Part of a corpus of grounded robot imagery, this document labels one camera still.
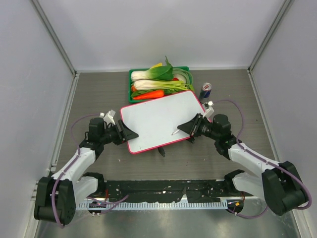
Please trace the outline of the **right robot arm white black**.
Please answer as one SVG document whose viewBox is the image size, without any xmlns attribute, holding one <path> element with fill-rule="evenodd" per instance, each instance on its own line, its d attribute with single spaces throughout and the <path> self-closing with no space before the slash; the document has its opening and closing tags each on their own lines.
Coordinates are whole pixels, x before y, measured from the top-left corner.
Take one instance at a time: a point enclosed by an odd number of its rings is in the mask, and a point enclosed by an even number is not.
<svg viewBox="0 0 317 238">
<path fill-rule="evenodd" d="M 268 208 L 279 216 L 293 209 L 304 210 L 311 206 L 312 197 L 296 167 L 288 161 L 280 163 L 250 149 L 232 134 L 226 115 L 215 115 L 209 121 L 202 114 L 196 114 L 177 128 L 191 137 L 203 135 L 213 139 L 220 155 L 253 173 L 252 176 L 245 172 L 234 173 L 233 178 L 223 184 L 226 194 L 234 196 L 243 191 L 254 195 L 263 199 Z"/>
</svg>

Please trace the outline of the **pink framed whiteboard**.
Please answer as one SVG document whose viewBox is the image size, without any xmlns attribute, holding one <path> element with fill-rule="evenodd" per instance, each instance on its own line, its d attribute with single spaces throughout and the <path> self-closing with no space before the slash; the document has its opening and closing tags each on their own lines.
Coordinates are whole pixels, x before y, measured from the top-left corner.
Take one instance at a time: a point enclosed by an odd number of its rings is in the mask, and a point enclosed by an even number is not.
<svg viewBox="0 0 317 238">
<path fill-rule="evenodd" d="M 124 124 L 139 135 L 129 140 L 130 153 L 137 154 L 190 138 L 177 127 L 204 114 L 203 105 L 192 91 L 129 105 L 120 109 Z"/>
</svg>

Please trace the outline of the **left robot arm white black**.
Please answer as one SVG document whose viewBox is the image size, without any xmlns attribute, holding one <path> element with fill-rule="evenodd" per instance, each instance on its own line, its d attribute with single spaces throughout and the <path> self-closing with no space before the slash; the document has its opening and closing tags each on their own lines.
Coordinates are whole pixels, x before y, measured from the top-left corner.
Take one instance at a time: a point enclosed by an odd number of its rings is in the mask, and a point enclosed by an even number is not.
<svg viewBox="0 0 317 238">
<path fill-rule="evenodd" d="M 38 221 L 68 225 L 78 204 L 89 195 L 102 197 L 106 186 L 98 173 L 85 173 L 110 143 L 123 144 L 139 135 L 123 121 L 107 122 L 101 117 L 90 119 L 84 140 L 77 145 L 74 156 L 50 177 L 42 177 L 37 186 L 34 218 Z"/>
</svg>

